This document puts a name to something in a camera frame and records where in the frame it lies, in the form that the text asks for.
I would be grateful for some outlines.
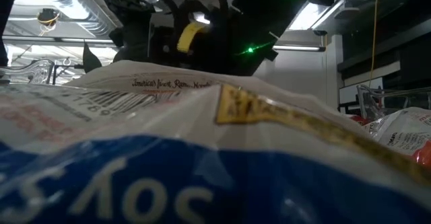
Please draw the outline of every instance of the wire rack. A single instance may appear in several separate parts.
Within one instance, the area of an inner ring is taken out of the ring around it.
[[[359,85],[358,99],[362,117],[374,121],[409,107],[431,110],[431,87],[400,91]]]

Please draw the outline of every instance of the ceiling light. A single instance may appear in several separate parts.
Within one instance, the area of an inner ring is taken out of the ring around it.
[[[62,38],[61,39],[63,42],[82,42],[84,43],[106,43],[106,44],[112,44],[112,40],[110,39],[81,39],[81,38]]]
[[[317,46],[274,46],[274,50],[303,50],[303,51],[311,51],[317,52],[320,50]]]
[[[339,0],[335,5],[333,5],[329,11],[323,15],[314,25],[311,26],[311,29],[316,29],[319,25],[321,25],[325,20],[329,18],[340,6],[342,6],[344,3],[344,0]]]
[[[328,10],[329,7],[306,2],[288,30],[307,30]]]

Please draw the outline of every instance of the black machine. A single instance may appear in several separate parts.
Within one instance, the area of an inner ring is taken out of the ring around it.
[[[105,0],[124,25],[110,35],[121,48],[114,61],[127,59],[212,73],[252,75],[264,59],[277,56],[272,49],[277,37],[285,32],[307,0],[233,0],[231,7],[226,0],[219,0],[220,6],[214,8],[206,8],[196,0],[184,0],[180,6],[173,0],[162,1],[174,18],[173,28],[151,27],[154,7],[144,0]],[[3,1],[3,14],[9,14],[12,3],[13,0]],[[194,24],[192,15],[196,12],[204,14],[211,25],[201,28]],[[3,31],[7,16],[0,19]],[[184,41],[187,48],[181,49]],[[0,63],[4,63],[4,55],[2,58]]]

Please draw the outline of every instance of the metal frame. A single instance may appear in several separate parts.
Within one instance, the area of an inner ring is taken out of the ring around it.
[[[376,55],[380,55],[384,52],[389,52],[390,50],[397,48],[407,42],[410,42],[420,36],[430,33],[431,28],[431,19],[426,20],[420,23],[417,26],[410,28],[409,30],[398,34],[384,42],[381,42],[376,46]],[[338,64],[337,68],[339,72],[345,71],[350,67],[353,67],[361,62],[364,62],[372,57],[372,49],[369,48],[366,52],[358,54],[340,64]]]
[[[38,46],[78,46],[83,47],[87,42],[89,47],[111,47],[116,48],[110,39],[86,39],[86,38],[61,38],[61,37],[39,37],[39,36],[3,36],[6,44],[27,44]]]
[[[57,74],[57,69],[58,68],[64,68],[60,73]],[[74,68],[74,69],[84,69],[83,65],[54,65],[54,72],[53,72],[53,85],[55,85],[57,77],[60,77],[60,75],[68,68]]]
[[[34,17],[33,15],[14,15],[14,16],[10,16],[8,19],[8,21],[20,21],[20,20],[37,20],[36,17]],[[60,17],[58,20],[58,22],[64,22],[64,23],[98,23],[95,20],[92,20],[92,17],[89,16],[86,19],[68,19],[68,18],[64,18],[64,17]]]
[[[353,109],[350,110],[350,107],[352,106],[357,106],[357,109]],[[341,109],[344,108],[344,114],[351,114],[351,115],[355,115],[357,111],[360,112],[360,105],[359,105],[359,101],[356,100],[355,102],[347,102],[347,103],[342,103],[338,105],[338,112],[341,112]]]
[[[413,107],[411,99],[414,99],[418,94],[427,95],[428,109],[431,109],[431,87],[411,90],[395,90],[395,89],[371,89],[365,85],[358,85],[358,99],[360,103],[362,118],[367,120],[377,120],[392,114],[398,110]],[[385,105],[377,104],[387,98],[404,98],[402,108],[386,108]]]

